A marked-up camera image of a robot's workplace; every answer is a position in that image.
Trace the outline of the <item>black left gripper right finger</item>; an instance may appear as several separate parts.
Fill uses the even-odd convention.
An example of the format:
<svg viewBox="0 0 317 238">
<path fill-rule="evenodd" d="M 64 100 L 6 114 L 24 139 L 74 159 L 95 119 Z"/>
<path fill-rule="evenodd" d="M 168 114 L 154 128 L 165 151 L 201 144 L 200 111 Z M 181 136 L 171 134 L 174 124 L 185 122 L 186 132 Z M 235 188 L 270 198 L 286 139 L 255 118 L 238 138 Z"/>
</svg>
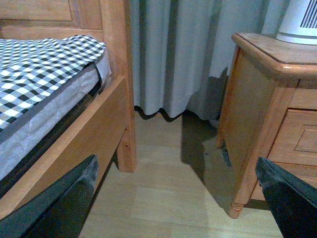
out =
<svg viewBox="0 0 317 238">
<path fill-rule="evenodd" d="M 317 189 L 265 157 L 256 175 L 284 238 L 317 236 Z"/>
</svg>

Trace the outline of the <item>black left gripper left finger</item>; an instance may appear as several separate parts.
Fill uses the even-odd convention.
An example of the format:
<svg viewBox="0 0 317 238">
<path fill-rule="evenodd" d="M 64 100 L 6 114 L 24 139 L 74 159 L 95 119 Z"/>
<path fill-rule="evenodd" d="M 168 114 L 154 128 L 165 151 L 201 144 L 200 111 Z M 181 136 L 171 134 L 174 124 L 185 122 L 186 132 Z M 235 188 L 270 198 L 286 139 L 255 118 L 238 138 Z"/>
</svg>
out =
<svg viewBox="0 0 317 238">
<path fill-rule="evenodd" d="M 99 171 L 91 155 L 0 221 L 2 238 L 77 238 L 85 223 Z"/>
</svg>

